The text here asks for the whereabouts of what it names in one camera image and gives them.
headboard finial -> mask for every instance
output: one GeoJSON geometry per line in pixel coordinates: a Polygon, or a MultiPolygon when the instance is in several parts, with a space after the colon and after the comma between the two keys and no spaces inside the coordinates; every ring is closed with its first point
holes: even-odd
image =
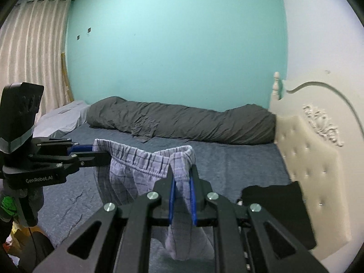
{"type": "Polygon", "coordinates": [[[273,91],[270,101],[279,100],[279,72],[274,73],[273,91]]]}

tufted headboard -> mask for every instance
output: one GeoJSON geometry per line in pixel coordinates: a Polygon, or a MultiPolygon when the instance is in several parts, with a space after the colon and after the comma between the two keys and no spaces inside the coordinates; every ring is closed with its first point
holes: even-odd
{"type": "Polygon", "coordinates": [[[329,71],[282,82],[274,75],[275,143],[298,180],[330,272],[344,272],[364,242],[364,104],[329,71]]]}

white wall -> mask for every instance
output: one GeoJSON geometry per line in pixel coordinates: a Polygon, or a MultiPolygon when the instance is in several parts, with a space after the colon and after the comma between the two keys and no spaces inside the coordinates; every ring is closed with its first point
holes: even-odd
{"type": "Polygon", "coordinates": [[[346,0],[284,0],[287,79],[312,71],[341,75],[364,96],[364,27],[346,0]]]}

green object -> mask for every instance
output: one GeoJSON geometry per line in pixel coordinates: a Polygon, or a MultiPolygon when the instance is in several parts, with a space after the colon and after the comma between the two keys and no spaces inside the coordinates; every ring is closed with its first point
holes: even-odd
{"type": "Polygon", "coordinates": [[[16,212],[16,205],[14,198],[6,196],[3,198],[1,202],[1,208],[10,216],[14,217],[17,214],[16,212]]]}

turquoise wall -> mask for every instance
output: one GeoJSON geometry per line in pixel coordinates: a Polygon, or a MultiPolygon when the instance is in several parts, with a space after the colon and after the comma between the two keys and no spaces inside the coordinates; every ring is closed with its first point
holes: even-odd
{"type": "Polygon", "coordinates": [[[283,0],[75,0],[67,31],[72,91],[88,103],[268,107],[286,73],[283,0]]]}

